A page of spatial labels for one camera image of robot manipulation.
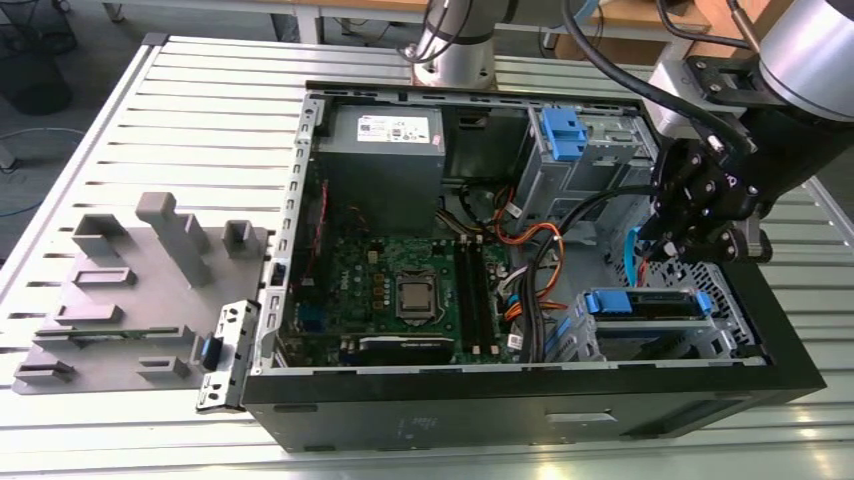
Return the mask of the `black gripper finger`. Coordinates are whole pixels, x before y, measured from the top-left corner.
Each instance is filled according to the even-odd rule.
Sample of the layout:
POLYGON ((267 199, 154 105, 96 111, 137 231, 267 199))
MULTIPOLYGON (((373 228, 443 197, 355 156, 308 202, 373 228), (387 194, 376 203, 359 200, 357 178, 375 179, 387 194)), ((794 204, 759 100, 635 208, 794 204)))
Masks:
POLYGON ((772 246, 758 219, 691 227, 676 242, 684 263, 767 263, 772 246))
POLYGON ((712 172, 711 158, 698 142, 671 142, 659 152, 652 170, 651 213, 639 230, 647 242, 643 257, 698 260, 692 252, 708 243, 719 223, 703 214, 711 211, 720 175, 712 172))

